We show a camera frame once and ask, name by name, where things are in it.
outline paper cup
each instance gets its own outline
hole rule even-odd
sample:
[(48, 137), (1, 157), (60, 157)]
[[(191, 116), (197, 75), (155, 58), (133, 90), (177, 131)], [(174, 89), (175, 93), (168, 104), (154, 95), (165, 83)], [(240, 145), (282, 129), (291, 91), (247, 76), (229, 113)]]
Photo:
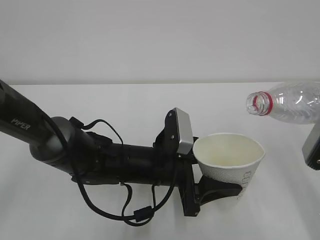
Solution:
[(266, 153), (245, 135), (215, 133), (195, 141), (193, 154), (206, 177), (241, 185), (240, 199)]

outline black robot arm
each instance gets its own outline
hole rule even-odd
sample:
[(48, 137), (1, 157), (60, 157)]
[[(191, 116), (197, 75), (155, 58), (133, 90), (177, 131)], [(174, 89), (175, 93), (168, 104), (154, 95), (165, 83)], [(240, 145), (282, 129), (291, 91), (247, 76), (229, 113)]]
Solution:
[[(197, 138), (193, 137), (189, 115), (179, 108), (167, 113), (164, 128), (152, 147), (125, 145), (122, 139), (121, 144), (113, 143), (106, 136), (84, 131), (98, 122), (105, 121), (97, 120), (84, 126), (74, 117), (70, 120), (49, 118), (33, 102), (0, 80), (0, 131), (28, 143), (35, 159), (70, 174), (88, 206), (104, 217), (126, 222), (151, 219), (174, 187), (179, 189), (184, 215), (195, 217), (201, 205), (237, 196), (242, 190), (240, 185), (206, 176), (195, 183), (192, 165), (197, 161), (192, 146)], [(170, 187), (158, 205), (139, 209), (130, 216), (101, 211), (90, 201), (84, 188), (84, 185), (119, 183)]]

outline bottle neck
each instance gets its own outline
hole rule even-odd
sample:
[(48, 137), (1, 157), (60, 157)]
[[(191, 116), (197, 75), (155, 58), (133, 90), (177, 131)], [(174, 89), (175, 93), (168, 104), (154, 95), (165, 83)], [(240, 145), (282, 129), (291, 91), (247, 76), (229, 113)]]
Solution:
[(246, 110), (249, 114), (265, 116), (273, 108), (271, 95), (266, 91), (251, 93), (246, 99)]

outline cable connector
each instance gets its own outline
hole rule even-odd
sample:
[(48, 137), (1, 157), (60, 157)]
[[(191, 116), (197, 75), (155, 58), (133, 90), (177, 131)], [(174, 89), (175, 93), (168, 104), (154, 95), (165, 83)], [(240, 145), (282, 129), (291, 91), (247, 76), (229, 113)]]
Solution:
[(69, 119), (69, 122), (78, 129), (82, 129), (84, 127), (84, 124), (74, 116)]
[(133, 215), (134, 215), (135, 221), (138, 223), (143, 220), (152, 218), (155, 215), (155, 211), (151, 206), (147, 206), (134, 211)]

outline plastic bottle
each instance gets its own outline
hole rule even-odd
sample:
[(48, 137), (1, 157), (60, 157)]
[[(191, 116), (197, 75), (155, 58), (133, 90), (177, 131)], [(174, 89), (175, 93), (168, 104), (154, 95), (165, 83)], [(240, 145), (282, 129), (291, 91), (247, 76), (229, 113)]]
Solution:
[(313, 124), (320, 120), (320, 83), (282, 83), (254, 92), (246, 100), (246, 109), (285, 123)]

